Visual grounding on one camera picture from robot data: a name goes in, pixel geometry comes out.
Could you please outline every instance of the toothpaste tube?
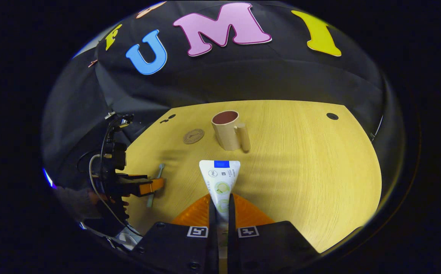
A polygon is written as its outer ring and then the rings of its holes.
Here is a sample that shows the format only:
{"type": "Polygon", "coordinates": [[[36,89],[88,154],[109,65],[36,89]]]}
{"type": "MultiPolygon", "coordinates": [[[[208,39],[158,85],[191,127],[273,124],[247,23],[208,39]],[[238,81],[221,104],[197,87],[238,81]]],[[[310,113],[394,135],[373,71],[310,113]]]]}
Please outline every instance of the toothpaste tube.
{"type": "Polygon", "coordinates": [[[218,223],[229,222],[229,195],[238,179],[239,161],[208,161],[198,163],[210,197],[217,209],[218,223]]]}

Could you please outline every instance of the round coaster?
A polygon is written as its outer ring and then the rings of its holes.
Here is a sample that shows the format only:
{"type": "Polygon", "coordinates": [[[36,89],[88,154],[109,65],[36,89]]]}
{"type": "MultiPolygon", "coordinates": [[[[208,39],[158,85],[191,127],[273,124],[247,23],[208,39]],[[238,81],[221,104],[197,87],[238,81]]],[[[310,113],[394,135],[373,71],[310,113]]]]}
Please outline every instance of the round coaster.
{"type": "Polygon", "coordinates": [[[203,130],[200,128],[196,128],[194,130],[190,130],[187,134],[184,136],[184,143],[185,144],[193,144],[195,142],[198,142],[198,140],[202,139],[203,137],[203,130]]]}

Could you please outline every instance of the letter u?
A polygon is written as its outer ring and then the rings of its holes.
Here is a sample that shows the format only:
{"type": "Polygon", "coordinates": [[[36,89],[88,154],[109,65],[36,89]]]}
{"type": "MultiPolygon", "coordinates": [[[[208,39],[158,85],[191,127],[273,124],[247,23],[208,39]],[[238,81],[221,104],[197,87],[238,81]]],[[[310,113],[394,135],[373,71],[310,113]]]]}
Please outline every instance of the letter u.
{"type": "Polygon", "coordinates": [[[143,43],[148,43],[153,52],[155,53],[155,61],[147,63],[141,53],[139,52],[139,45],[133,45],[126,52],[126,57],[129,58],[134,67],[139,73],[144,75],[151,75],[161,70],[167,62],[167,51],[160,39],[158,39],[158,30],[154,30],[143,37],[143,43]]]}

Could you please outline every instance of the wooden table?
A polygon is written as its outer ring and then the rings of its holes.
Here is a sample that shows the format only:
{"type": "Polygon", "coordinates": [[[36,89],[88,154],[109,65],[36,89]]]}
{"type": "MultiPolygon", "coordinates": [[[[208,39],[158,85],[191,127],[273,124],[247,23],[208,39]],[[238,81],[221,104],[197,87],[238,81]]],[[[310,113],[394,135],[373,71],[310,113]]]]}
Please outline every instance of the wooden table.
{"type": "Polygon", "coordinates": [[[240,161],[233,192],[274,221],[292,222],[320,253],[363,226],[380,199],[376,153],[346,107],[289,100],[218,102],[170,109],[128,147],[121,172],[156,177],[158,165],[165,163],[166,178],[152,208],[146,208],[147,197],[125,198],[130,224],[146,233],[154,222],[173,220],[207,194],[200,160],[240,161]],[[217,143],[211,119],[224,110],[238,111],[246,122],[250,152],[224,151],[217,143]],[[185,144],[184,135],[196,128],[205,136],[185,144]]]}

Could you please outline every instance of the cup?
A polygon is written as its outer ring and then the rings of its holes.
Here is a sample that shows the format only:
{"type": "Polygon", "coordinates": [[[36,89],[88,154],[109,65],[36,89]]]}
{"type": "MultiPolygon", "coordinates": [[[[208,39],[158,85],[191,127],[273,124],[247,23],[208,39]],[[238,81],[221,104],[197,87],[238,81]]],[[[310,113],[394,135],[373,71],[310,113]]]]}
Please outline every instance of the cup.
{"type": "Polygon", "coordinates": [[[233,151],[241,147],[243,151],[250,150],[248,130],[246,124],[240,122],[237,111],[226,110],[217,113],[212,118],[212,126],[217,141],[224,150],[233,151]]]}

